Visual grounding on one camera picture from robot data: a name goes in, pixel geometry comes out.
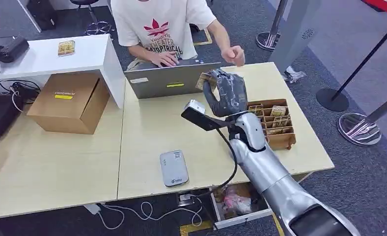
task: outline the robotic arm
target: robotic arm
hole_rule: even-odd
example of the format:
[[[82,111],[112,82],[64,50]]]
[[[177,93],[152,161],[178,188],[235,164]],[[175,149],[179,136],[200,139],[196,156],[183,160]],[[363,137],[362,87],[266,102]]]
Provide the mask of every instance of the robotic arm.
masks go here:
[[[355,226],[337,210],[307,193],[281,164],[266,142],[259,118],[247,112],[244,80],[238,75],[218,69],[211,75],[217,79],[220,100],[212,94],[207,81],[203,91],[214,115],[208,117],[200,103],[191,100],[182,117],[205,130],[227,126],[229,142],[237,163],[256,190],[267,201],[287,236],[358,236]]]

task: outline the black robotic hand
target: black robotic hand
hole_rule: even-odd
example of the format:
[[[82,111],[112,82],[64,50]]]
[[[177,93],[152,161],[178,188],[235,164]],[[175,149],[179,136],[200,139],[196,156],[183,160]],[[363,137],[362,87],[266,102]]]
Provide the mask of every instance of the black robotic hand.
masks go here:
[[[212,70],[211,76],[217,80],[220,100],[215,98],[207,80],[204,81],[203,92],[214,115],[225,117],[247,110],[246,85],[242,77],[221,69]]]

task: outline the person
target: person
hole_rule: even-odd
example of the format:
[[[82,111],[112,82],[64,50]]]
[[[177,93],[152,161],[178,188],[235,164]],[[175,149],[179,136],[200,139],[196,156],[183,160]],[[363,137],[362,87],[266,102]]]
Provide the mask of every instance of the person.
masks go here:
[[[118,43],[136,57],[127,70],[143,61],[162,67],[175,66],[178,59],[196,58],[189,24],[209,30],[226,62],[245,63],[244,50],[231,46],[227,31],[206,0],[111,0],[111,8]]]

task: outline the gray laptop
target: gray laptop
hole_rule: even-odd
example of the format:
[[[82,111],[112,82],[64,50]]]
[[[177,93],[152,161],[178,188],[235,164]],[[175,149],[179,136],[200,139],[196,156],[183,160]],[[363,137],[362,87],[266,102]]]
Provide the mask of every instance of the gray laptop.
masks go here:
[[[201,73],[219,68],[220,62],[204,63],[198,59],[180,60],[177,66],[158,68],[155,64],[144,63],[142,68],[125,71],[138,99],[164,97],[202,92],[196,82]]]

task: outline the yellow sticker on box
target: yellow sticker on box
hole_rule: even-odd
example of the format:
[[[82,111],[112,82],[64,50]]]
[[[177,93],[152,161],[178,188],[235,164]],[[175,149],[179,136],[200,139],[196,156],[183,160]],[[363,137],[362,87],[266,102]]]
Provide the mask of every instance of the yellow sticker on box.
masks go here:
[[[183,85],[185,85],[185,84],[180,84],[180,83],[178,83],[178,84],[168,84],[168,85],[166,85],[166,87],[167,88],[171,88],[171,87],[179,87],[179,86],[183,86]]]
[[[55,95],[55,98],[72,99],[73,96],[67,96],[67,95]]]

